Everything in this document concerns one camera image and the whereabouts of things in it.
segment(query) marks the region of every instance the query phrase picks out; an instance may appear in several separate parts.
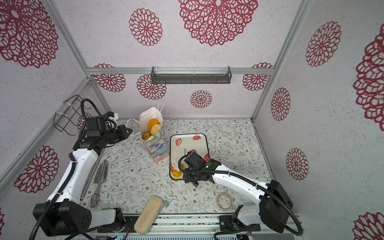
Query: wall-mounted gray rack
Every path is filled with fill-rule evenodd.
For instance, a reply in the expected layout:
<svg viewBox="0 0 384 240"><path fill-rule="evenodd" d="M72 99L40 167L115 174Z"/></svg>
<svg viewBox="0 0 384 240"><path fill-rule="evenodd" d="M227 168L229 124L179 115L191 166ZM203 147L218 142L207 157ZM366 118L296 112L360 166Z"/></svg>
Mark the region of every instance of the wall-mounted gray rack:
<svg viewBox="0 0 384 240"><path fill-rule="evenodd" d="M153 84L229 84L231 78L230 67L217 74L204 74L203 71L193 71L193 69L189 74L159 74L155 67L152 67L151 71Z"/></svg>

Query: small red flower pattern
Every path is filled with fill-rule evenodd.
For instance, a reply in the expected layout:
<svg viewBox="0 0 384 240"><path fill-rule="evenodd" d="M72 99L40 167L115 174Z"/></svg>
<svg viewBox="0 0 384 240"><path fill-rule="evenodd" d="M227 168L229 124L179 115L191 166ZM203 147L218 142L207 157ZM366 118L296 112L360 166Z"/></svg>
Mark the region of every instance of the small red flower pattern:
<svg viewBox="0 0 384 240"><path fill-rule="evenodd" d="M375 214L366 212L359 215L354 221L354 240L383 240L384 239L384 216L380 212Z"/></svg>
<svg viewBox="0 0 384 240"><path fill-rule="evenodd" d="M0 52L23 67L49 65L55 59L58 35L50 16L38 0L0 4Z"/></svg>
<svg viewBox="0 0 384 240"><path fill-rule="evenodd" d="M253 66L253 68L271 67L273 67L273 65L270 63L259 63ZM264 88L268 77L267 74L246 74L243 76L243 85L248 90L257 91Z"/></svg>
<svg viewBox="0 0 384 240"><path fill-rule="evenodd" d="M340 42L340 25L330 21L325 23L311 37L307 47L307 62L312 67L326 63L335 53Z"/></svg>
<svg viewBox="0 0 384 240"><path fill-rule="evenodd" d="M252 21L257 0L179 0L184 28L201 44L233 41Z"/></svg>
<svg viewBox="0 0 384 240"><path fill-rule="evenodd" d="M163 35L159 19L153 12L144 8L132 13L129 28L133 37L144 46L157 44Z"/></svg>
<svg viewBox="0 0 384 240"><path fill-rule="evenodd" d="M89 117L92 117L92 115L90 113L85 113L85 117L89 118ZM79 130L79 132L83 127L83 124L84 124L83 116L80 115L79 119L77 120L77 129Z"/></svg>
<svg viewBox="0 0 384 240"><path fill-rule="evenodd" d="M356 67L358 79L353 84L358 95L356 103L365 110L364 117L377 122L384 131L384 24L364 51L362 62Z"/></svg>
<svg viewBox="0 0 384 240"><path fill-rule="evenodd" d="M199 90L192 93L190 101L194 107L205 108L211 104L212 95L207 91Z"/></svg>
<svg viewBox="0 0 384 240"><path fill-rule="evenodd" d="M114 68L109 64L98 64L96 68ZM125 88L125 78L123 74L94 74L93 77L98 85L110 92L120 92Z"/></svg>
<svg viewBox="0 0 384 240"><path fill-rule="evenodd" d="M286 159L286 166L289 174L296 180L304 180L308 175L308 160L307 156L297 148L292 148Z"/></svg>
<svg viewBox="0 0 384 240"><path fill-rule="evenodd" d="M276 121L286 118L291 107L291 98L289 92L285 88L279 88L272 97L271 113Z"/></svg>
<svg viewBox="0 0 384 240"><path fill-rule="evenodd" d="M151 80L151 75L141 76L136 83L136 87L139 90L139 93L148 99L156 100L164 97L167 92L167 87L165 84L153 84Z"/></svg>
<svg viewBox="0 0 384 240"><path fill-rule="evenodd" d="M0 208L0 236L1 236L1 231L3 230L3 226L4 226L4 214L1 212L1 208Z"/></svg>
<svg viewBox="0 0 384 240"><path fill-rule="evenodd" d="M13 185L21 192L37 193L49 186L58 168L57 153L49 146L43 146Z"/></svg>

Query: table surface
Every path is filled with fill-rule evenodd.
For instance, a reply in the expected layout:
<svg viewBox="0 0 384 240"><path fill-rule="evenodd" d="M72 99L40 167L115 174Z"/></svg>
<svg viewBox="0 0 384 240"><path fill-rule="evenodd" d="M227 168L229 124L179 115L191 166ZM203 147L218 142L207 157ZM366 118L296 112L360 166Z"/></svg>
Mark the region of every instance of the table surface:
<svg viewBox="0 0 384 240"><path fill-rule="evenodd" d="M126 121L119 120L118 125ZM133 133L138 123L128 122ZM250 119L164 120L166 141L175 134L203 133L208 140L210 157L234 171L258 181L270 181L263 154ZM106 148L100 163L108 161L108 176L101 187L100 200L94 209L89 207L97 184L92 182L82 202L91 209L120 207L123 214L141 213L148 200L156 195L169 204L162 213L218 213L216 198L226 192L232 197L234 212L241 204L253 204L250 199L234 190L211 182L191 183L175 181L169 177L169 158L155 163L141 141L140 134L130 136L113 147Z"/></svg>

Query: wall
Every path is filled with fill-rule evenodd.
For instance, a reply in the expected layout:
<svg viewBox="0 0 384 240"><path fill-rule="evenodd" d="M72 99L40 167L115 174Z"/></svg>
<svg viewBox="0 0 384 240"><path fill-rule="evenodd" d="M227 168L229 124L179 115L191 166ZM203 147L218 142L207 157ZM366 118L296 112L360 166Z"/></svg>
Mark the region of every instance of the wall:
<svg viewBox="0 0 384 240"><path fill-rule="evenodd" d="M88 85L81 93L83 98L91 99L101 113L106 112L97 101L96 95ZM79 102L73 104L74 108L79 106ZM85 103L85 112L96 116L96 111L88 103ZM70 109L67 114L71 116L74 110ZM59 125L64 126L67 122L63 118ZM26 239L36 223L32 215L33 208L38 203L44 203L48 196L62 178L69 164L68 153L72 152L72 147L77 140L81 121L79 115L75 113L73 122L65 128L70 136L65 132L55 130L46 140L36 156L30 160L26 168L5 190L0 198L0 239ZM36 239L46 239L44 232L39 229Z"/></svg>
<svg viewBox="0 0 384 240"><path fill-rule="evenodd" d="M305 239L384 237L383 13L315 0L256 120Z"/></svg>
<svg viewBox="0 0 384 240"><path fill-rule="evenodd" d="M300 0L197 2L56 4L90 67L272 67ZM128 118L159 103L166 118L250 117L267 80L235 75L229 85L154 86L148 75L95 78L112 110Z"/></svg>
<svg viewBox="0 0 384 240"><path fill-rule="evenodd" d="M2 3L0 13L2 174L84 77L40 2Z"/></svg>

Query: beige elongated box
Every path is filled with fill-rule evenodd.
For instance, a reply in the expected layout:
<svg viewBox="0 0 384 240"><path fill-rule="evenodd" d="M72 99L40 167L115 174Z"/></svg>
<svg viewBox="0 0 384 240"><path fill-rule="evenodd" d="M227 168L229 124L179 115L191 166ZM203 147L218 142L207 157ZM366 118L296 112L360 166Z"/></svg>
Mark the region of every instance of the beige elongated box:
<svg viewBox="0 0 384 240"><path fill-rule="evenodd" d="M151 197L137 219L134 230L139 234L146 234L159 214L162 205L163 200L161 198L158 196Z"/></svg>

